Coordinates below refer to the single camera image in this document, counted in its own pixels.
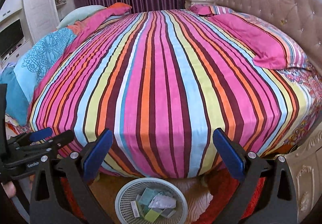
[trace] white laundry basket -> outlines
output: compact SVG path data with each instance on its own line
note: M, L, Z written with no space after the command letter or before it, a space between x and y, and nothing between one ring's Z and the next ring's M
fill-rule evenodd
M166 219L159 217L154 224L183 224L187 218L188 206L182 192L173 184L157 178L141 178L126 184L118 193L115 200L115 211L122 224L151 224L142 218L134 218L131 201L137 195L142 195L145 188L169 191L177 200L176 213Z

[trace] metal bolt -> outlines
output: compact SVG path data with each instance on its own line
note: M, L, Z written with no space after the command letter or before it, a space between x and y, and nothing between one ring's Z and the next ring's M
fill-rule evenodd
M248 156L251 158L251 159L255 159L256 158L256 153L255 152L249 152L248 153Z
M76 159L76 158L78 157L78 152L72 152L72 153L70 154L70 157L71 157L72 159Z
M279 161L280 162L285 162L285 158L283 156L279 156Z
M40 159L42 162L45 162L45 161L47 161L48 160L48 156L47 155L44 155L44 156L42 156L41 157L41 159Z

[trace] blue pad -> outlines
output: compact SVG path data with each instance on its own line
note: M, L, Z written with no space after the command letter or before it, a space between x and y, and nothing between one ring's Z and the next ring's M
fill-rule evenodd
M222 129L214 130L213 142L230 175L242 182L245 179L245 162L232 147L231 140Z
M88 182L96 177L96 174L113 144L113 133L105 129L95 142L91 153L83 163L83 180Z
M51 128L45 128L43 130L31 133L29 140L32 142L37 142L37 141L43 140L45 138L51 137L52 134L53 134L53 131Z

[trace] television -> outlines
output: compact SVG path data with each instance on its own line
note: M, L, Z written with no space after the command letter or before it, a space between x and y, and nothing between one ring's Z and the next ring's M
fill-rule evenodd
M7 54L9 50L24 37L20 20L10 24L0 32L0 56Z

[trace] striped bedspread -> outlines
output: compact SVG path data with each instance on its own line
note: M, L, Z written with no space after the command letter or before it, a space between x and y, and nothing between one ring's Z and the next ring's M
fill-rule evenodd
M30 125L72 129L65 154L111 129L108 174L194 177L218 161L214 129L265 155L294 145L321 107L314 73L259 68L253 57L190 11L124 16L64 59L32 104Z

